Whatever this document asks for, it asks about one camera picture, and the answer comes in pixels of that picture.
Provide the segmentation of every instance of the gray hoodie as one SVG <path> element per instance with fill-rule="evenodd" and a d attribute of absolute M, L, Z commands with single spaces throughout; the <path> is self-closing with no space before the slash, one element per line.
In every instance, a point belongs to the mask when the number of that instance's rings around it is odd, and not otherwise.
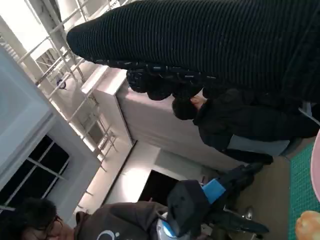
<path fill-rule="evenodd" d="M 157 240 L 157 212 L 166 207 L 156 202 L 106 204 L 94 214 L 76 214 L 75 240 Z"/>

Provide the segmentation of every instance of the black jacket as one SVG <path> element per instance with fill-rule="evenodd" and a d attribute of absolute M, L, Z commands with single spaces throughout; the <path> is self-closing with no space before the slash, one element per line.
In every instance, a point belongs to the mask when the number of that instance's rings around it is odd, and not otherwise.
<path fill-rule="evenodd" d="M 157 240 L 158 214 L 166 208 L 156 202 L 106 204 L 90 215 L 77 212 L 75 240 Z"/>
<path fill-rule="evenodd" d="M 319 10 L 319 0 L 134 1 L 66 38 L 97 64 L 320 103 Z"/>
<path fill-rule="evenodd" d="M 218 151 L 243 162 L 270 161 L 266 154 L 227 149 L 233 135 L 251 140 L 272 142 L 309 138 L 319 126 L 303 115 L 276 110 L 279 101 L 261 95 L 229 89 L 217 99 L 208 99 L 193 123 L 199 127 L 202 141 Z"/>

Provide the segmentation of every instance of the pink object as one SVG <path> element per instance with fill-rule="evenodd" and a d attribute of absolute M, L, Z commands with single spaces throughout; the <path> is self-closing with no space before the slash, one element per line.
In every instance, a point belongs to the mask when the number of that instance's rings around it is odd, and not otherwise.
<path fill-rule="evenodd" d="M 310 175 L 313 191 L 320 202 L 320 131 L 315 138 L 312 149 Z"/>

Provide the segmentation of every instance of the man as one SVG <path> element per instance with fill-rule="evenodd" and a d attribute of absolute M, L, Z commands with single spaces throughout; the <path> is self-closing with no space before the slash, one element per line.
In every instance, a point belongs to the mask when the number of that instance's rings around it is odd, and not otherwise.
<path fill-rule="evenodd" d="M 55 205 L 46 199 L 27 199 L 1 224 L 3 240 L 153 240 L 155 224 L 165 207 L 155 202 L 116 203 L 94 214 L 76 214 L 76 227 L 57 215 Z"/>
<path fill-rule="evenodd" d="M 311 119 L 292 111 L 275 109 L 275 103 L 261 97 L 229 89 L 217 99 L 205 100 L 195 96 L 187 101 L 175 99 L 172 103 L 174 115 L 181 120 L 193 119 L 198 126 L 202 141 L 216 150 L 242 162 L 271 163 L 266 154 L 227 149 L 233 135 L 250 140 L 273 142 L 310 138 L 319 131 Z"/>

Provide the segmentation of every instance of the white wall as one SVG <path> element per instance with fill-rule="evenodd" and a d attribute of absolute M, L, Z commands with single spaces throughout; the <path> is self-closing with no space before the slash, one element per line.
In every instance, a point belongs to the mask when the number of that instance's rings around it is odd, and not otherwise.
<path fill-rule="evenodd" d="M 132 150 L 106 204 L 135 203 L 145 187 L 151 170 L 177 180 L 202 179 L 202 165 L 185 157 L 161 150 L 159 147 L 138 142 Z"/>
<path fill-rule="evenodd" d="M 166 150 L 160 150 L 153 170 L 178 180 L 201 180 L 202 165 Z"/>
<path fill-rule="evenodd" d="M 108 68 L 103 80 L 94 90 L 93 95 L 100 106 L 101 113 L 108 120 L 115 135 L 128 143 L 132 143 L 125 119 L 122 115 L 116 93 L 126 80 L 126 70 Z"/>
<path fill-rule="evenodd" d="M 137 142 L 105 203 L 138 201 L 160 148 Z"/>

